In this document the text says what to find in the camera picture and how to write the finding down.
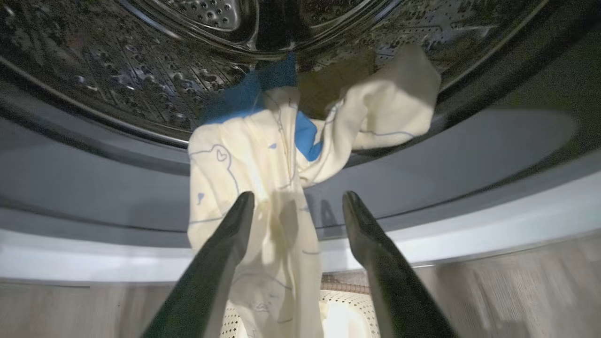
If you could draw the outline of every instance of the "garment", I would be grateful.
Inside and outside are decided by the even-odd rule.
[[[353,149],[394,146],[427,132],[439,85],[423,51],[405,46],[343,93],[325,121],[310,121],[314,128],[299,117],[298,90],[278,87],[263,93],[262,110],[192,134],[188,237],[194,250],[241,192],[255,194],[247,252],[230,291],[249,336],[323,335],[319,243],[303,188],[340,171]]]

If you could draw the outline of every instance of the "gray wood floor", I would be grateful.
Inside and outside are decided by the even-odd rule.
[[[462,337],[601,337],[601,236],[416,271]],[[0,284],[0,336],[137,337],[170,288]]]

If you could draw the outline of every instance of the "cloth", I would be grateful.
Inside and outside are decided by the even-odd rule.
[[[192,134],[188,237],[194,250],[241,192],[255,194],[247,252],[230,290],[249,336],[323,336],[320,249],[303,188],[340,171],[353,149],[393,146],[427,132],[439,84],[423,51],[405,46],[342,93],[325,121],[312,120],[314,129],[299,118],[298,90],[279,87],[263,93],[264,109]],[[297,124],[315,134],[313,145],[301,145],[305,154],[295,140]]]

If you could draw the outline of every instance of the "laundry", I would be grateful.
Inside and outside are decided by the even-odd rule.
[[[249,73],[207,110],[188,147],[188,237],[198,251],[240,193],[255,194],[229,297],[249,337],[323,336],[320,247],[303,188],[339,172],[352,150],[426,133],[440,81],[419,46],[403,46],[343,92],[325,121],[311,120],[298,110],[302,93],[289,57]]]

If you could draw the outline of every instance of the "metal surface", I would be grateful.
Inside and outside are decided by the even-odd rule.
[[[359,196],[347,191],[343,209],[350,249],[367,271],[382,337],[455,337],[426,287]]]
[[[243,192],[203,245],[143,337],[216,337],[234,270],[246,254],[255,198]]]
[[[186,146],[211,95],[258,60],[294,49],[301,71],[319,71],[373,50],[378,68],[418,43],[446,88],[545,3],[9,0],[0,8],[0,63],[91,118]],[[273,33],[281,29],[290,32]],[[280,36],[287,40],[269,42]]]

